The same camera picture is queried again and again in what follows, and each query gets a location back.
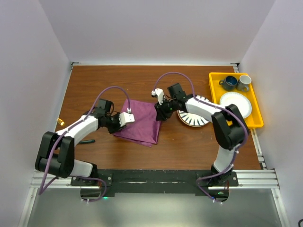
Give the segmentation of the purple cloth napkin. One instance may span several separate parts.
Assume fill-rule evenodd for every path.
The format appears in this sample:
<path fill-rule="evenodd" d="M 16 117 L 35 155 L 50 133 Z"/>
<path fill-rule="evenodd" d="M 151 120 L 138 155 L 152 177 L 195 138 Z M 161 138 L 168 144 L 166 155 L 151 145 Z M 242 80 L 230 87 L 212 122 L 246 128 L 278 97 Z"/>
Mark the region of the purple cloth napkin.
<path fill-rule="evenodd" d="M 147 147 L 158 143 L 161 122 L 156 120 L 154 104 L 130 100 L 135 122 L 113 135 Z"/>

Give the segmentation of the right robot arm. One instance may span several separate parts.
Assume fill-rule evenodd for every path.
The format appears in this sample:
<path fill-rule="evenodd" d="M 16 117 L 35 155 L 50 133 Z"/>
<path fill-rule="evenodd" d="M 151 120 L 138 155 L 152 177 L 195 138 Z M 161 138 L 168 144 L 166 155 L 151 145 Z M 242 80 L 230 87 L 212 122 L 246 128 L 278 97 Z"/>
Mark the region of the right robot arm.
<path fill-rule="evenodd" d="M 239 148 L 248 139 L 249 130 L 239 109 L 236 105 L 223 107 L 197 98 L 194 94 L 187 95 L 179 83 L 168 87 L 168 91 L 170 98 L 166 98 L 160 88 L 151 92 L 151 96 L 157 99 L 156 120 L 165 121 L 173 112 L 183 111 L 211 122 L 219 150 L 210 175 L 200 177 L 199 180 L 223 185 L 232 172 Z"/>

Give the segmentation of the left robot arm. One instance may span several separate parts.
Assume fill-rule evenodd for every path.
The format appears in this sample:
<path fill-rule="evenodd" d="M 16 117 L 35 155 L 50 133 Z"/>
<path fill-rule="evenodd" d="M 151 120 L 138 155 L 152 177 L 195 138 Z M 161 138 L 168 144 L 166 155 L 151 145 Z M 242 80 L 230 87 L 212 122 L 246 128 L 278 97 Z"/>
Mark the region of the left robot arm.
<path fill-rule="evenodd" d="M 41 188 L 48 186 L 45 184 L 48 174 L 56 178 L 81 177 L 86 185 L 94 185 L 98 181 L 97 168 L 94 164 L 75 159 L 75 146 L 99 128 L 106 127 L 112 134 L 134 122 L 130 107 L 126 112 L 118 112 L 111 116 L 112 106 L 113 102 L 99 99 L 72 125 L 57 132 L 48 131 L 42 136 L 35 163 L 36 170 L 44 172 Z"/>

